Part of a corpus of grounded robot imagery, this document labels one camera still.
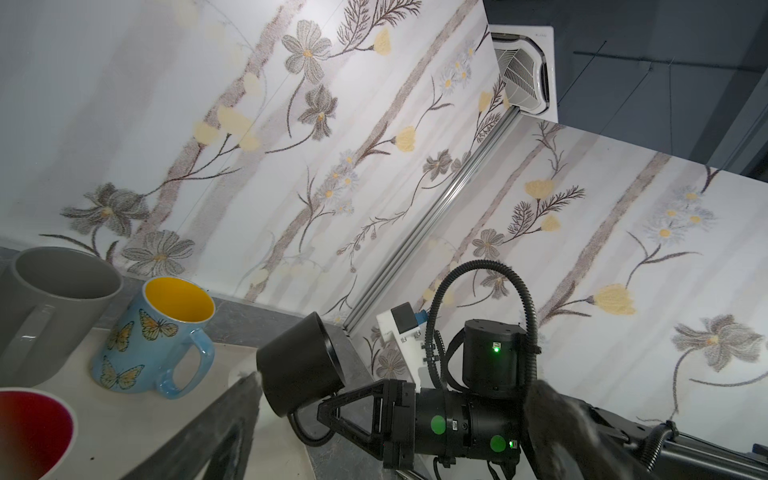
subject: green circle sticker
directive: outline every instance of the green circle sticker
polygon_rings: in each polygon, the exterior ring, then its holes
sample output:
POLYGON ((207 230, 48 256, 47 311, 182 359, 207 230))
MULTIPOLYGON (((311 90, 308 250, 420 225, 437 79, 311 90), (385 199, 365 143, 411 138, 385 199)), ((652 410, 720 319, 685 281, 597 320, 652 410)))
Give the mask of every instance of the green circle sticker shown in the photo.
POLYGON ((440 415, 435 415, 432 417, 430 426, 432 427, 432 431, 436 435, 442 435, 443 433, 445 433, 445 419, 442 418, 440 415))
POLYGON ((491 450, 496 453, 501 453, 507 448, 507 442, 501 435, 493 435, 491 438, 491 450))

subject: wallpaper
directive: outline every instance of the wallpaper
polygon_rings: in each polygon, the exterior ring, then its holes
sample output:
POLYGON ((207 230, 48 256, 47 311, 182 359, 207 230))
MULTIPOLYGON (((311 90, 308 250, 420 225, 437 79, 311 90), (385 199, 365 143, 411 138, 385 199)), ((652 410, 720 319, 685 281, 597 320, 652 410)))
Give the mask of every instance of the wallpaper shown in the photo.
MULTIPOLYGON (((558 391, 748 452, 768 425, 766 209, 756 180, 521 118, 374 312, 429 309, 450 269, 499 260, 531 291, 558 391)), ((525 326, 485 270, 451 285, 437 327, 447 343, 473 318, 525 326)), ((373 315, 353 341, 374 376, 407 377, 373 315)))
POLYGON ((5 243, 332 322, 509 108, 479 0, 16 9, 5 243))

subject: butterfly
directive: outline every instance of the butterfly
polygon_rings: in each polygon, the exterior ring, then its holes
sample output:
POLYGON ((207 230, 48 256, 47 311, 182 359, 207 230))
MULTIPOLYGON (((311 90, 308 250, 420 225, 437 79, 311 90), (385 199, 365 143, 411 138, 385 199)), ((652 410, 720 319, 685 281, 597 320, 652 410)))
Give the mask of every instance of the butterfly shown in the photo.
POLYGON ((138 365, 122 373, 117 373, 105 356, 101 363, 101 384, 104 387, 111 389, 114 384, 117 383, 121 389, 128 390, 132 386, 136 385, 136 378, 139 376, 139 373, 141 373, 141 370, 143 369, 143 365, 138 365))
POLYGON ((128 348, 128 338, 131 336, 131 330, 134 328, 134 322, 128 322, 122 329, 118 330, 118 326, 112 327, 112 331, 109 332, 107 337, 107 350, 112 350, 115 346, 118 347, 119 352, 124 352, 128 348))
POLYGON ((179 331, 179 326, 175 323, 164 320, 157 322, 142 309, 139 309, 139 319, 141 320, 141 334, 147 340, 157 340, 161 333, 165 336, 174 336, 179 331))

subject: gray mug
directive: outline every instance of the gray mug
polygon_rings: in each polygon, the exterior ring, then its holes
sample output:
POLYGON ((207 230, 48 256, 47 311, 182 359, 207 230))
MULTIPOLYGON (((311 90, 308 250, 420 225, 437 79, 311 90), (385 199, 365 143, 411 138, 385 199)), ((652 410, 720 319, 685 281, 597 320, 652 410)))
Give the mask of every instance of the gray mug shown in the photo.
POLYGON ((17 253, 0 275, 0 386, 56 375, 122 287, 122 275, 89 253, 17 253))

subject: mug handle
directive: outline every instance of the mug handle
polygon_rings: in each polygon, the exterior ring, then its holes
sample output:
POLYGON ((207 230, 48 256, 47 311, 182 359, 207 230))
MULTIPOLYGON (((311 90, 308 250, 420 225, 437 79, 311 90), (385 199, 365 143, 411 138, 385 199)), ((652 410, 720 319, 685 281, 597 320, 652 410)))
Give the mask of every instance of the mug handle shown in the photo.
POLYGON ((179 389, 176 383, 174 383, 175 366, 160 374, 160 378, 157 381, 157 391, 167 399, 178 399, 191 392, 214 364, 214 343, 211 342, 203 329, 194 330, 190 333, 190 338, 197 349, 200 350, 200 365, 197 367, 192 380, 182 389, 179 389))
POLYGON ((48 322, 51 321, 55 312, 56 308, 54 306, 43 304, 35 306, 35 309, 27 315, 27 319, 19 327, 13 340, 11 340, 5 352, 3 352, 2 358, 0 358, 0 372, 4 373, 6 379, 12 379, 21 368, 24 359, 29 354, 29 350, 48 325, 48 322))

